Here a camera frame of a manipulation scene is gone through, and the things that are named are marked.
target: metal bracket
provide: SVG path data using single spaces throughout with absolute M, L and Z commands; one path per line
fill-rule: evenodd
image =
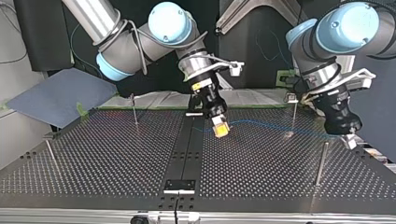
M 228 64 L 228 63 L 214 63 L 204 69 L 201 69 L 191 75 L 188 76 L 187 80 L 192 79 L 193 77 L 198 77 L 200 76 L 202 73 L 211 71 L 211 70 L 216 70 L 219 69 L 221 67 L 229 67 L 230 68 L 230 74 L 232 77 L 239 77 L 241 72 L 242 72 L 242 67 L 245 65 L 245 63 L 239 63 L 239 62 L 231 62 L 233 65 L 235 65 L 235 67 L 233 67 L 232 65 Z
M 362 68 L 360 70 L 355 70 L 350 73 L 345 73 L 339 75 L 332 83 L 329 85 L 317 90 L 309 92 L 309 95 L 319 94 L 325 91 L 332 90 L 342 84 L 346 84 L 346 87 L 350 91 L 359 90 L 359 89 L 370 89 L 372 84 L 372 79 L 376 78 L 376 75 L 371 73 L 366 68 Z
M 195 180 L 167 180 L 164 194 L 194 194 Z
M 300 15 L 300 4 L 296 0 L 234 0 L 219 21 L 216 23 L 217 33 L 226 35 L 238 22 L 256 7 L 272 7 L 292 26 L 297 25 Z M 301 20 L 307 19 L 304 12 Z

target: gray panel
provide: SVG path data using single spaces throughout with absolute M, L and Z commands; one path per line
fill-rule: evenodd
M 143 203 L 136 203 L 139 199 L 152 201 L 149 208 L 156 207 L 183 113 L 139 111 L 138 126 L 133 113 L 97 111 L 52 143 L 56 161 L 45 149 L 36 155 L 32 152 L 32 158 L 17 169 L 6 169 L 0 182 L 0 195 L 4 196 L 0 205 L 18 206 L 12 197 L 16 194 L 35 199 L 19 203 L 33 207 L 71 208 L 79 202 L 89 204 L 88 208 L 113 208 L 108 204 L 129 201 L 124 209 L 144 209 Z M 93 199 L 82 202 L 81 198 Z M 101 200 L 107 205 L 96 204 Z
M 77 103 L 90 110 L 105 103 L 116 91 L 113 84 L 72 68 L 47 78 L 9 101 L 7 106 L 31 118 L 64 128 L 79 117 Z
M 310 109 L 294 123 L 292 112 L 230 110 L 232 131 L 217 139 L 209 121 L 182 111 L 138 111 L 138 127 L 133 111 L 97 111 L 53 142 L 57 161 L 41 146 L 2 170 L 0 207 L 396 214 L 395 174 L 344 149 Z M 180 174 L 196 180 L 195 194 L 163 195 Z
M 294 124 L 292 108 L 232 110 L 228 118 L 234 123 L 230 136 L 218 140 L 205 130 L 193 210 L 396 213 L 396 175 L 364 150 L 345 149 L 313 113 L 299 109 Z M 325 141 L 330 152 L 316 187 Z

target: black cable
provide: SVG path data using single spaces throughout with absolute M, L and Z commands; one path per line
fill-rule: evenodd
M 0 62 L 0 64 L 17 63 L 17 62 L 22 61 L 24 58 L 26 58 L 26 56 L 27 56 L 27 50 L 25 51 L 25 53 L 23 54 L 23 56 L 21 56 L 19 59 L 15 59 L 15 60 L 8 61 L 8 62 Z
M 304 1 L 302 1 L 300 4 L 300 12 L 298 13 L 297 25 L 299 25 L 301 22 L 301 17 L 303 15 L 303 7 L 304 7 Z
M 79 28 L 80 26 L 81 26 L 81 25 L 78 24 L 78 25 L 74 28 L 72 34 L 70 35 L 70 49 L 72 50 L 73 55 L 74 55 L 80 62 L 87 64 L 89 67 L 91 67 L 93 70 L 96 71 L 96 73 L 97 73 L 97 75 L 98 75 L 99 78 L 104 79 L 102 72 L 101 72 L 97 67 L 95 67 L 94 65 L 92 65 L 92 64 L 90 64 L 90 63 L 84 61 L 83 59 L 81 59 L 81 58 L 76 54 L 76 51 L 74 50 L 73 40 L 74 40 L 74 36 L 75 36 L 75 34 L 76 34 L 76 31 L 78 30 L 78 28 Z
M 14 13 L 16 14 L 15 8 L 13 8 L 12 6 L 10 6 L 9 4 L 3 3 L 3 2 L 0 2 L 0 3 L 2 3 L 2 5 L 0 5 L 0 7 L 2 7 L 2 6 L 8 7 L 12 12 L 14 12 Z M 7 18 L 8 22 L 12 25 L 12 27 L 13 27 L 19 34 L 21 34 L 21 31 L 20 31 L 20 30 L 18 29 L 18 27 L 12 22 L 12 20 L 9 18 L 9 16 L 7 15 L 7 13 L 6 13 L 2 8 L 0 8 L 0 9 L 1 9 L 2 13 L 4 14 L 4 16 Z M 0 62 L 0 64 L 17 63 L 17 62 L 22 61 L 24 58 L 26 58 L 26 56 L 27 56 L 27 49 L 25 50 L 24 54 L 23 54 L 20 58 L 15 59 L 15 60 L 11 60 L 11 61 Z

